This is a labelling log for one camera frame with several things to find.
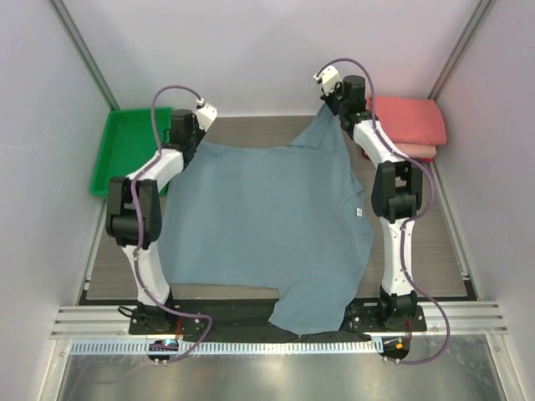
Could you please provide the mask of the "blue grey t shirt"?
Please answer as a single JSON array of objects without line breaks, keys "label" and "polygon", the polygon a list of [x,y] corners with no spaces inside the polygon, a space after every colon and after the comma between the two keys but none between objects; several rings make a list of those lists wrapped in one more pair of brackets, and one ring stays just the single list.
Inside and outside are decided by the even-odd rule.
[{"label": "blue grey t shirt", "polygon": [[375,234],[337,118],[322,107],[288,145],[202,142],[170,182],[158,252],[172,284],[271,288],[272,325],[338,330]]}]

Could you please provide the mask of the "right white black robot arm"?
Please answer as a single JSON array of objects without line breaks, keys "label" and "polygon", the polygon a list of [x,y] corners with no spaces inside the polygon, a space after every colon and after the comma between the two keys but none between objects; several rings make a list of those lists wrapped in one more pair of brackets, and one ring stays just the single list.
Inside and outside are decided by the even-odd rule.
[{"label": "right white black robot arm", "polygon": [[342,130],[375,167],[370,201],[383,231],[385,268],[377,306],[356,315],[354,329],[424,332],[425,318],[411,284],[411,240],[414,218],[423,201],[423,173],[388,138],[367,106],[364,77],[343,78],[335,67],[328,66],[315,80],[321,87],[321,99],[339,117]]}]

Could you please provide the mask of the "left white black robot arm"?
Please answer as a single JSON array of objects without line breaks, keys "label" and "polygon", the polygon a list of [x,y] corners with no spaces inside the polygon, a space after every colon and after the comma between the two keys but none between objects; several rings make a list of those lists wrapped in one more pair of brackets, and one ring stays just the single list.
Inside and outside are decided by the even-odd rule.
[{"label": "left white black robot arm", "polygon": [[192,161],[217,117],[210,104],[171,113],[166,138],[138,170],[110,180],[105,229],[127,255],[137,286],[130,313],[132,333],[171,332],[178,316],[158,253],[162,230],[161,190]]}]

